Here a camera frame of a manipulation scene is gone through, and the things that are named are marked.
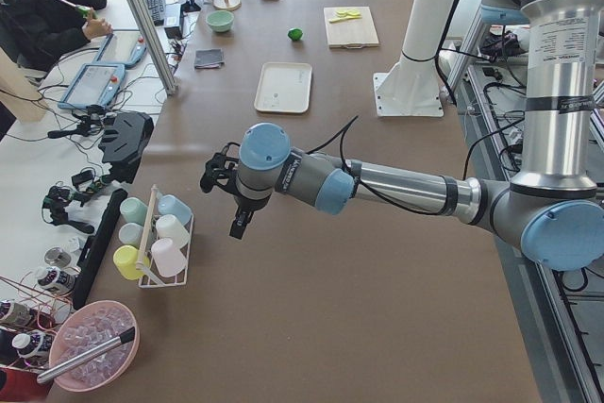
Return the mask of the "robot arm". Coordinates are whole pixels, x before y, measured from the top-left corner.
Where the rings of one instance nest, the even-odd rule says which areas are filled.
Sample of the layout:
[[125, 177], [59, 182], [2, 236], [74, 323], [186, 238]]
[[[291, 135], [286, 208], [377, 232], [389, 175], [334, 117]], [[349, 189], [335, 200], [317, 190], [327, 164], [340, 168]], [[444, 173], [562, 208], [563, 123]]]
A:
[[574, 271], [603, 254], [603, 207], [588, 176], [586, 147], [596, 103], [592, 78], [603, 0], [482, 0], [491, 23], [526, 24], [530, 38], [521, 161], [507, 182], [435, 176], [292, 146], [278, 125], [243, 136], [229, 188], [241, 238], [274, 193], [337, 214], [353, 198], [483, 228], [552, 270]]

